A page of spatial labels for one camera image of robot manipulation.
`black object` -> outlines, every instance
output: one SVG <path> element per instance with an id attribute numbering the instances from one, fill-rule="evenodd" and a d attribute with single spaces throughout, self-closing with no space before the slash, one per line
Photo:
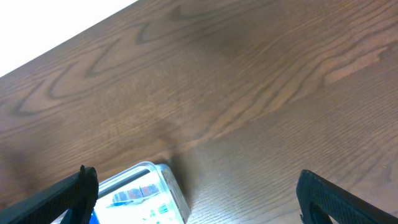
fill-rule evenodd
<path id="1" fill-rule="evenodd" d="M 87 224 L 98 199 L 98 179 L 93 167 L 80 167 L 80 172 L 50 188 L 0 211 L 1 223 L 46 224 L 68 210 L 61 224 Z"/>
<path id="2" fill-rule="evenodd" d="M 304 224 L 398 223 L 398 218 L 361 200 L 309 170 L 303 170 L 296 193 Z"/>

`brown wood tabletop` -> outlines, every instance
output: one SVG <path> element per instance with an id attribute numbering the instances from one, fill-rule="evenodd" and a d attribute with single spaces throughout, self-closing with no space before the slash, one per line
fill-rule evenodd
<path id="1" fill-rule="evenodd" d="M 0 78 L 0 203 L 167 160 L 189 223 L 300 223 L 302 169 L 397 215 L 397 3 L 139 0 Z"/>

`white wall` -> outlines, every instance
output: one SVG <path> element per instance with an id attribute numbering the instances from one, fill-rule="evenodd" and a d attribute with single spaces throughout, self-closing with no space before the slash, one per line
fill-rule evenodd
<path id="1" fill-rule="evenodd" d="M 1 0 L 0 77 L 136 1 Z"/>

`plastic container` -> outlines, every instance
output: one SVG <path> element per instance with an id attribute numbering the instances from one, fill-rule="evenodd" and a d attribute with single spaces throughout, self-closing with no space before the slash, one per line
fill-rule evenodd
<path id="1" fill-rule="evenodd" d="M 188 205 L 165 164 L 141 162 L 99 184 L 90 224 L 186 223 Z"/>

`transparent bin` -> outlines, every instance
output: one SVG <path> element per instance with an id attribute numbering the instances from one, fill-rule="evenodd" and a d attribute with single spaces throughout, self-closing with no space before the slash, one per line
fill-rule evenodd
<path id="1" fill-rule="evenodd" d="M 90 224 L 186 223 L 189 213 L 170 168 L 141 162 L 99 184 Z"/>

